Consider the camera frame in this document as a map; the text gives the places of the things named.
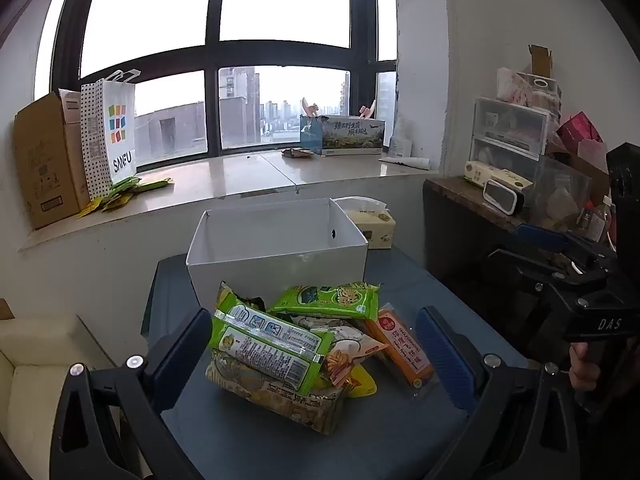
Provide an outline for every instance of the bottle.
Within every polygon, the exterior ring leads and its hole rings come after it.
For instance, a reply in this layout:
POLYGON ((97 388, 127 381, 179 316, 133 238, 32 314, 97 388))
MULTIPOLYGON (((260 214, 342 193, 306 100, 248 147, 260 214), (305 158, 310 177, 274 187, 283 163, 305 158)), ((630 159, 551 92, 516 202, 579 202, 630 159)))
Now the bottle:
POLYGON ((591 221, 591 215, 593 214, 593 210, 595 209, 593 202, 589 200, 587 204, 582 208, 582 213, 578 217, 576 221, 576 233, 581 237, 585 237, 587 234, 587 229, 589 228, 589 222, 591 221))
POLYGON ((589 227, 585 238, 592 242, 599 242, 603 235, 606 235, 609 225, 611 224, 611 199, 608 196, 603 197, 602 204, 593 210, 589 227))

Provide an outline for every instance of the colorful square logo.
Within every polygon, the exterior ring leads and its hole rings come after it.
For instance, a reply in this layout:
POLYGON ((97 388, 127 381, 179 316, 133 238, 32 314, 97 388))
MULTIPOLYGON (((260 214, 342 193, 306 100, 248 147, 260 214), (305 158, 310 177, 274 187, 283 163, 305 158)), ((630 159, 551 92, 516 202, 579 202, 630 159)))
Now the colorful square logo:
POLYGON ((127 113, 127 105, 111 105, 109 106, 109 130, 111 143, 115 144, 126 138, 124 127, 127 124, 125 114, 127 113))

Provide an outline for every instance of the screw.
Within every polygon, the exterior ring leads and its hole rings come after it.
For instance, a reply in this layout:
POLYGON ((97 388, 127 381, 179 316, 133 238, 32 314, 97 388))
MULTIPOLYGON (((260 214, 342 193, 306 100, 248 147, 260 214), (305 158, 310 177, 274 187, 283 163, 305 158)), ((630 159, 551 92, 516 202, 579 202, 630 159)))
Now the screw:
POLYGON ((69 373, 71 375, 73 375, 74 377, 80 375, 82 372, 84 372, 84 367, 80 364, 80 363, 76 363, 74 364, 70 369, 69 369, 69 373))
POLYGON ((129 359, 127 359, 127 367, 129 368, 140 368, 144 359, 139 355, 132 355, 129 359))
POLYGON ((502 364, 502 359, 495 354, 487 354, 484 356, 484 364, 490 368, 497 368, 502 364))
POLYGON ((545 364, 545 372, 550 375, 555 375, 558 373, 558 365, 555 363, 546 363, 545 364))

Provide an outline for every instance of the window frame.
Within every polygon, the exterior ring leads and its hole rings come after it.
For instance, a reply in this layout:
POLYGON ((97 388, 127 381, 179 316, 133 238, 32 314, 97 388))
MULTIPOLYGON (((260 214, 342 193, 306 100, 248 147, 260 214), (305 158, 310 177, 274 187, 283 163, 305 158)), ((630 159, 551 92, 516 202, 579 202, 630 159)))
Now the window frame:
POLYGON ((294 143, 257 144, 239 148, 222 148, 218 70, 238 66, 308 66, 350 72, 350 114, 376 98, 376 76, 396 70, 396 60, 378 61, 377 0, 350 0, 350 47, 303 41, 232 40, 220 41, 222 0, 209 0, 205 44, 149 54, 130 59, 80 77, 84 33, 92 0, 65 0, 54 42, 50 88, 80 90, 116 70, 141 71, 131 80, 142 83, 185 72, 204 72, 207 151, 195 155, 168 158, 144 164, 138 171, 200 160, 232 153, 255 152, 298 145, 294 143))

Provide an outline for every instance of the table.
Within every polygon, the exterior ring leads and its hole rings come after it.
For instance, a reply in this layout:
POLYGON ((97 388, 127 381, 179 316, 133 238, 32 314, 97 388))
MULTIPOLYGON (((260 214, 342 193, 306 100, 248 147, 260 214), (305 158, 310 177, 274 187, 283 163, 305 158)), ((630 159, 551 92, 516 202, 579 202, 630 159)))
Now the table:
POLYGON ((513 231, 525 222, 518 215, 505 215, 489 205, 482 196, 482 189, 469 183, 461 176, 428 176, 424 181, 424 185, 507 231, 513 231))
MULTIPOLYGON (((198 306, 185 257, 158 263, 143 322, 150 346, 198 306)), ((421 307, 432 304, 480 353, 527 366, 522 355, 397 248, 369 251, 365 280, 382 283, 381 304, 392 303, 408 325, 421 307)), ((212 384, 205 377, 209 361, 205 352, 175 407, 162 414, 206 479, 415 480, 434 465, 466 418, 440 384, 414 399, 378 360, 370 359, 365 368, 378 392, 347 399, 334 433, 325 436, 212 384)))

